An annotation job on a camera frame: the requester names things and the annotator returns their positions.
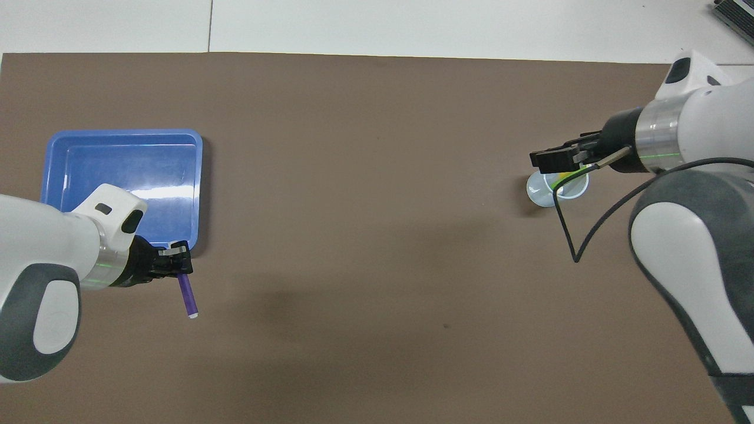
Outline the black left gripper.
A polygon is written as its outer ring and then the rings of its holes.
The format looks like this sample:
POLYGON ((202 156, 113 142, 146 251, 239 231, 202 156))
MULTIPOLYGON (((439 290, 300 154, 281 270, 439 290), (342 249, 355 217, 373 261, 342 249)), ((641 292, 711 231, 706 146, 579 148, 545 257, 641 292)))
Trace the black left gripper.
POLYGON ((137 235, 130 245, 124 269, 110 287, 128 288, 164 277, 188 276, 193 271, 188 241, 173 241, 164 248, 137 235))

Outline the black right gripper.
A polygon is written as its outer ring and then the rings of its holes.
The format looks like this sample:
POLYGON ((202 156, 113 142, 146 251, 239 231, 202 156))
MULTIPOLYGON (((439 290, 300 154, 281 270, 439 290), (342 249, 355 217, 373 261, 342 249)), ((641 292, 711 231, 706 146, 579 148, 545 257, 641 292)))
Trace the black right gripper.
POLYGON ((624 147, 630 152, 610 164, 611 169, 623 174, 649 173, 636 153, 636 127, 642 108, 631 108, 611 116, 601 132, 584 132, 559 147, 530 153, 531 166, 542 174, 571 173, 595 155, 600 143, 601 155, 611 155, 624 147))

